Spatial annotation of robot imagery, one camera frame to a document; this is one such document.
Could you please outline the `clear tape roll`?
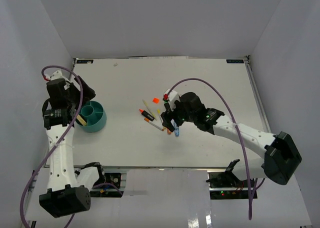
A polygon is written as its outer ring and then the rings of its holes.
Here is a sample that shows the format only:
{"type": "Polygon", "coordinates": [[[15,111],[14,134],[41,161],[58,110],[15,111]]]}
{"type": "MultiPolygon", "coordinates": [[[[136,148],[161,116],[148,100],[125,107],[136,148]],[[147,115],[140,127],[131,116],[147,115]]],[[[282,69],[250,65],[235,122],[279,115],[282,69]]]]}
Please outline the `clear tape roll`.
{"type": "Polygon", "coordinates": [[[76,122],[80,125],[80,126],[87,126],[87,122],[84,120],[84,118],[81,115],[77,115],[76,116],[76,122]]]}

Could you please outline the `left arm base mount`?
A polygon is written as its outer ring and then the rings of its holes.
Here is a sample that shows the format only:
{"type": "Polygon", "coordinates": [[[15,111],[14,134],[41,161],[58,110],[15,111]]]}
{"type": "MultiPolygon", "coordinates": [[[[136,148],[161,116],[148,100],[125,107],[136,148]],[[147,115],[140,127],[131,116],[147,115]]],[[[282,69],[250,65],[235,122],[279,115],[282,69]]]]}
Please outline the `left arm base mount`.
{"type": "Polygon", "coordinates": [[[102,181],[97,181],[90,191],[92,198],[121,198],[126,186],[126,173],[106,172],[102,181]]]}

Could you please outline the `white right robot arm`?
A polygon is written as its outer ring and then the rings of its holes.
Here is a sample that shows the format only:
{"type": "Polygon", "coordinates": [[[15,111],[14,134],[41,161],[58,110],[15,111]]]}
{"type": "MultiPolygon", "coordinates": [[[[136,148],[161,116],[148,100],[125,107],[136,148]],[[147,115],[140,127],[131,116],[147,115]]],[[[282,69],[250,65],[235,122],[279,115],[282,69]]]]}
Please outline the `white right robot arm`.
{"type": "Polygon", "coordinates": [[[273,134],[235,123],[222,111],[206,108],[194,92],[179,95],[167,90],[163,95],[165,111],[162,124],[171,132],[183,123],[193,123],[199,130],[226,138],[259,156],[253,163],[252,175],[269,178],[286,185],[302,161],[292,137],[286,132],[273,134]]]}

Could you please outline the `white marker orange cap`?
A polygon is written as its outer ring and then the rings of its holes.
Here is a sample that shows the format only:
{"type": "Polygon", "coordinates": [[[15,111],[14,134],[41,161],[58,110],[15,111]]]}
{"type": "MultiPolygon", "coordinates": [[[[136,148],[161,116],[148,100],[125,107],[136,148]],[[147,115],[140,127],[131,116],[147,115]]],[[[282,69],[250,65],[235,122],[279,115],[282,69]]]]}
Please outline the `white marker orange cap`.
{"type": "Polygon", "coordinates": [[[149,119],[147,119],[146,117],[144,118],[144,120],[149,123],[150,125],[152,125],[153,127],[157,128],[160,131],[164,131],[165,129],[162,126],[157,125],[156,123],[150,121],[149,119]]]}

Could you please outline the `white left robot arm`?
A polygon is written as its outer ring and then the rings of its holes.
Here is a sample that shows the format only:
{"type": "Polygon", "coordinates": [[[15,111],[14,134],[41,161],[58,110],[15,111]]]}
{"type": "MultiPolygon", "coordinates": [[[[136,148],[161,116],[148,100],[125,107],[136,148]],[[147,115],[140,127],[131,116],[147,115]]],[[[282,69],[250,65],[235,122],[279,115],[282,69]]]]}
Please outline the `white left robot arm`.
{"type": "Polygon", "coordinates": [[[73,119],[83,104],[81,92],[60,71],[47,79],[49,98],[42,106],[42,117],[49,142],[49,180],[47,192],[39,196],[39,204],[54,218],[60,218],[88,211],[90,191],[103,186],[106,175],[99,162],[74,170],[73,119]]]}

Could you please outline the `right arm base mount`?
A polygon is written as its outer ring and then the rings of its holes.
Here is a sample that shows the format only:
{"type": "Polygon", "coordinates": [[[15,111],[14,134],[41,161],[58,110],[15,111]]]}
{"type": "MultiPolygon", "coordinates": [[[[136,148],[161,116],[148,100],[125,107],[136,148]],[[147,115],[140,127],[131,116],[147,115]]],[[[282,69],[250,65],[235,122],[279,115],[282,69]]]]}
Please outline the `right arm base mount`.
{"type": "Polygon", "coordinates": [[[246,200],[249,198],[247,179],[237,178],[233,171],[240,159],[229,163],[222,171],[208,171],[205,181],[209,185],[211,200],[246,200]]]}

